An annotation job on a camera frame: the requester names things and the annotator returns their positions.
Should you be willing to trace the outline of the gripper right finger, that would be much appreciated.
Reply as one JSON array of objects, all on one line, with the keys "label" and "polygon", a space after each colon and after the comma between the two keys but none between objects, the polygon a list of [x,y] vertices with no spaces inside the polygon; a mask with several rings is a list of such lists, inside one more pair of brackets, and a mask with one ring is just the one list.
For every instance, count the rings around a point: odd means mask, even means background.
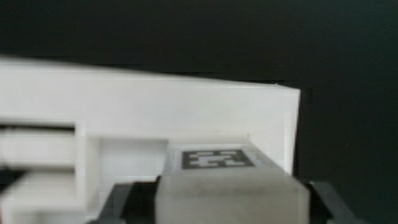
[{"label": "gripper right finger", "polygon": [[309,224],[356,224],[356,215],[329,182],[304,181],[309,189]]}]

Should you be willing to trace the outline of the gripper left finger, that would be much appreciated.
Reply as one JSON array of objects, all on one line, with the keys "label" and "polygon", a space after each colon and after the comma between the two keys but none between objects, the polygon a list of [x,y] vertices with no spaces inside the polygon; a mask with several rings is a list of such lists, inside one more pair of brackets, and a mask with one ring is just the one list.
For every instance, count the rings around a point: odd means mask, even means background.
[{"label": "gripper left finger", "polygon": [[118,183],[98,217],[86,224],[157,224],[155,196],[160,179]]}]

